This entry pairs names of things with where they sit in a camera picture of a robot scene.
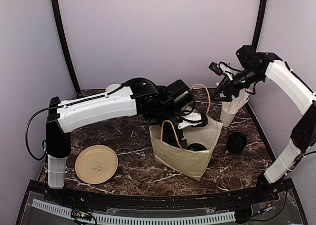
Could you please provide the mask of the cream paper bag with handles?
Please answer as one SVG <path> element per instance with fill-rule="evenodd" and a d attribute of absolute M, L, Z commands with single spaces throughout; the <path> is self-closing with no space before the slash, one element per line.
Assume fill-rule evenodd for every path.
<path fill-rule="evenodd" d="M 200 143 L 207 150 L 191 151 L 186 148 L 174 147 L 163 139 L 167 122 L 149 127 L 151 144 L 155 160 L 168 168 L 182 173 L 195 180 L 200 180 L 211 159 L 213 150 L 219 140 L 223 123 L 208 118 L 204 127 L 187 127 L 184 129 L 185 139 L 189 144 Z"/>

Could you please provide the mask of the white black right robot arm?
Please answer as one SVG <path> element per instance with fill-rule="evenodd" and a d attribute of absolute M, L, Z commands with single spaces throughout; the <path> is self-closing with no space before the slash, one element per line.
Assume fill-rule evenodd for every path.
<path fill-rule="evenodd" d="M 272 185 L 284 175 L 294 170 L 302 158 L 312 154 L 311 147 L 316 144 L 316 93 L 308 87 L 289 67 L 288 63 L 272 52 L 257 52 L 251 45 L 244 45 L 236 51 L 243 70 L 234 70 L 224 62 L 209 65 L 209 69 L 224 78 L 218 84 L 211 99 L 214 102 L 232 102 L 240 97 L 243 90 L 268 80 L 274 83 L 288 97 L 293 106 L 277 110 L 275 104 L 281 103 L 277 94 L 269 94 L 263 102 L 271 105 L 273 116 L 300 115 L 289 136 L 289 142 L 272 165 L 264 172 L 260 184 L 252 192 L 256 202 L 263 202 L 271 194 Z"/>

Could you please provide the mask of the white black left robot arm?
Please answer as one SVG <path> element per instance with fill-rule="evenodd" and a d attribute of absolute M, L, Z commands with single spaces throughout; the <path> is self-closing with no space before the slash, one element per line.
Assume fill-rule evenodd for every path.
<path fill-rule="evenodd" d="M 72 131 L 112 118 L 141 115 L 149 123 L 159 126 L 170 122 L 171 126 L 163 134 L 163 139 L 174 147 L 185 147 L 187 141 L 183 129 L 204 125 L 201 113 L 183 109 L 194 102 L 190 88 L 180 79 L 163 86 L 142 77 L 130 79 L 113 91 L 90 97 L 65 101 L 59 97 L 52 98 L 49 107 L 33 115 L 48 112 L 44 155 L 33 158 L 47 158 L 50 195 L 59 203 L 66 203 L 70 199 L 69 191 L 63 187 L 66 161 L 71 153 Z"/>

